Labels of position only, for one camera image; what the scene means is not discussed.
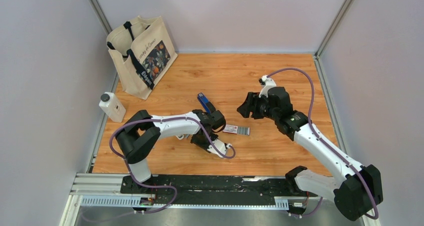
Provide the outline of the blue stapler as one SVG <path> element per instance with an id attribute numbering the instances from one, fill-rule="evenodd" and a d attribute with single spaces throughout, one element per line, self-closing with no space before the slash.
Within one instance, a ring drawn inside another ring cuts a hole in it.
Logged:
<path id="1" fill-rule="evenodd" d="M 213 113 L 216 111 L 215 106 L 209 101 L 209 99 L 203 93 L 197 94 L 197 100 L 199 101 L 199 103 L 202 105 L 202 107 L 207 113 Z"/>

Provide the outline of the white stapler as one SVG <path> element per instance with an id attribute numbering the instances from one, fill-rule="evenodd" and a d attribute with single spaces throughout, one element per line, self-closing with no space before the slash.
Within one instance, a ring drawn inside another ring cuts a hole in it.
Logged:
<path id="1" fill-rule="evenodd" d="M 184 135 L 184 134 L 180 134 L 180 135 L 176 135 L 176 137 L 177 137 L 179 140 L 182 140 L 182 139 L 184 139 L 184 138 L 185 138 L 185 135 Z"/>

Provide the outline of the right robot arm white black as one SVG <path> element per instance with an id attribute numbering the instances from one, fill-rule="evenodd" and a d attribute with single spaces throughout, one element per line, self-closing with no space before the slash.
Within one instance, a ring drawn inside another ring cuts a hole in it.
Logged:
<path id="1" fill-rule="evenodd" d="M 237 112 L 243 118 L 273 120 L 279 132 L 309 151 L 330 172 L 324 176 L 305 166 L 295 167 L 285 175 L 289 194 L 311 192 L 331 200 L 350 221 L 366 216 L 383 201 L 380 171 L 372 164 L 364 166 L 328 141 L 304 113 L 293 108 L 284 87 L 272 87 L 266 94 L 249 92 Z"/>

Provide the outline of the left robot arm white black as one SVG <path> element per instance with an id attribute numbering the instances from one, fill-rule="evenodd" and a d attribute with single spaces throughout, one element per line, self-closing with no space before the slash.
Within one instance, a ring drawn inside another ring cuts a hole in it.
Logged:
<path id="1" fill-rule="evenodd" d="M 218 130 L 225 125 L 225 117 L 218 110 L 209 113 L 194 109 L 185 114 L 169 116 L 151 115 L 146 110 L 140 110 L 112 134 L 110 141 L 118 143 L 121 150 L 119 157 L 125 160 L 135 177 L 134 188 L 145 194 L 153 187 L 147 157 L 157 141 L 189 135 L 190 143 L 227 159 L 227 152 L 233 146 L 218 138 Z"/>

